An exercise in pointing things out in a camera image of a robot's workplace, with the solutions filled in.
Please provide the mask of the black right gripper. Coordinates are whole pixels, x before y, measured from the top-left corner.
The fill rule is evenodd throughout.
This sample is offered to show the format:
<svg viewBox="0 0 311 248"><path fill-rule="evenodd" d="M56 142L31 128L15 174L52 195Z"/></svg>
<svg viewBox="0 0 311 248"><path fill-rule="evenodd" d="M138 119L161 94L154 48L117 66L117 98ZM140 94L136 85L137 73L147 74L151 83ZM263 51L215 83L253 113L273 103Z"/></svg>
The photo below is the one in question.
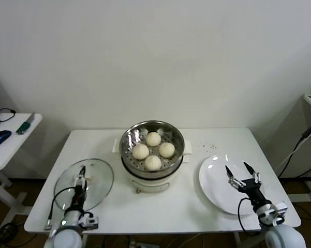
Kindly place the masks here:
<svg viewBox="0 0 311 248"><path fill-rule="evenodd" d="M253 207L262 207L267 204L267 199L260 191L260 175L247 162L244 161L243 163L252 177L240 181L233 176L233 173L229 167L225 166L226 173L229 178L228 182L233 188L246 194L249 197Z"/></svg>

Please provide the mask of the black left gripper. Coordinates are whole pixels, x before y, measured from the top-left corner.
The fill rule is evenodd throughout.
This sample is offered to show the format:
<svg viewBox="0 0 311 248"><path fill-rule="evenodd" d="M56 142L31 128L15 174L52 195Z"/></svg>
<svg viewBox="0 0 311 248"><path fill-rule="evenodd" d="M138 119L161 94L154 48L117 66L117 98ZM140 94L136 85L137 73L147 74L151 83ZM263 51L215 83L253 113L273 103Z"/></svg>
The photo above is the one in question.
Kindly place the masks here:
<svg viewBox="0 0 311 248"><path fill-rule="evenodd" d="M83 207L86 200L86 192L89 190L91 185L91 176L86 175L86 168L82 166L79 173L76 175L76 186L75 192L71 200L72 206Z"/></svg>

